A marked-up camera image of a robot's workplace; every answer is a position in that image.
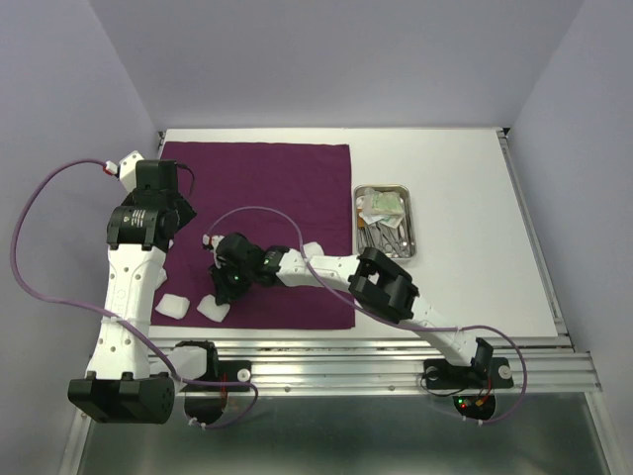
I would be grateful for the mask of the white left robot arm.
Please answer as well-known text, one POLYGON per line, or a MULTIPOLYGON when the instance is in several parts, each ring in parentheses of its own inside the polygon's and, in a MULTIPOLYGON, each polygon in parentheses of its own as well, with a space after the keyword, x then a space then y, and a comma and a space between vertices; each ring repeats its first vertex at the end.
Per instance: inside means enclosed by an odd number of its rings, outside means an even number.
POLYGON ((181 341, 166 361, 150 362, 154 294, 170 241, 196 215, 178 188, 178 165, 133 152, 114 169, 128 195, 107 226, 109 278, 98 341, 69 401, 101 424, 162 425, 189 380, 213 388, 218 353, 209 341, 181 341))

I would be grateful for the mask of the green gauze bag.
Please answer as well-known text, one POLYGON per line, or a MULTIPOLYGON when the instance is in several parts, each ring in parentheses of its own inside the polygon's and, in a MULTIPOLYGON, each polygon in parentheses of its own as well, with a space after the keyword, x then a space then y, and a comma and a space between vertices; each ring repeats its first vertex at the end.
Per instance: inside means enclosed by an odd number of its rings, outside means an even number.
POLYGON ((400 194, 393 191, 372 193, 366 204, 372 215, 397 216, 404 212, 400 194))

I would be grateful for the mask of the steel forceps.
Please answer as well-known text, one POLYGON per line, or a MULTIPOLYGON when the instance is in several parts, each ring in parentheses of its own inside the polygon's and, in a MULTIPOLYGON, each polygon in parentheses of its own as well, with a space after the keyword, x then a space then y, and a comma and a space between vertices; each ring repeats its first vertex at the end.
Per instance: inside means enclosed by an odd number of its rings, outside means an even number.
POLYGON ((397 228, 398 242, 403 257, 410 257, 410 248, 407 241, 407 234, 403 224, 399 224, 397 228))
POLYGON ((365 247, 380 248, 380 243, 376 241, 370 228, 367 226, 360 227, 359 234, 365 247))

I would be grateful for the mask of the curved forceps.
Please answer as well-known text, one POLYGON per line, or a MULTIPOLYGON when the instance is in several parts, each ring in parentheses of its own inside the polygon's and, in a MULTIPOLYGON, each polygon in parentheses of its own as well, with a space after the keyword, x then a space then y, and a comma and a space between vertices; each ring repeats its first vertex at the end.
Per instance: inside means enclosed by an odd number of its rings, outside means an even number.
POLYGON ((376 227, 381 237, 381 242, 383 243, 384 253, 390 253, 392 256, 398 257, 400 255, 400 248, 390 233, 390 229, 381 223, 377 223, 376 227))

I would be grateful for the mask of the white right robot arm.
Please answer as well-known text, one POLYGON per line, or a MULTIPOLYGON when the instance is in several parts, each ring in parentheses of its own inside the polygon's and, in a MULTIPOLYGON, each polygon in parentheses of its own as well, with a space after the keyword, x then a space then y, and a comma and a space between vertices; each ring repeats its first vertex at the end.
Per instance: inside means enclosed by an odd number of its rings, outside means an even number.
POLYGON ((301 249, 263 249, 244 235, 203 236, 203 248, 214 256, 210 274, 216 303, 240 299, 254 284, 262 287, 321 287, 357 310, 415 333, 439 349, 443 363, 431 374, 452 378, 458 386, 477 386, 490 378, 493 347, 480 337, 451 326, 420 295, 411 275, 375 247, 358 255, 308 256, 301 249))

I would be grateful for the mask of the white gauze pad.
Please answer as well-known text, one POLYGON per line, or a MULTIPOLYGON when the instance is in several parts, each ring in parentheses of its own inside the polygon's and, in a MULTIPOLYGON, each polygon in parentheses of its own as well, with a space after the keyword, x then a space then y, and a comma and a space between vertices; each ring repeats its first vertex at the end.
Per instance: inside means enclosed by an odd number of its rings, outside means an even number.
POLYGON ((218 304, 213 295, 203 297, 197 306, 197 311, 214 323, 222 323, 229 310, 230 304, 218 304))
POLYGON ((164 294, 155 307, 155 311, 167 318, 180 321, 184 319, 190 307, 190 300, 186 297, 164 294))
POLYGON ((167 280, 167 272, 164 268, 161 268, 158 274, 158 285, 162 285, 167 280))
POLYGON ((321 245, 316 241, 305 243, 302 247, 302 250, 306 258, 313 258, 315 256, 324 256, 324 251, 321 245))

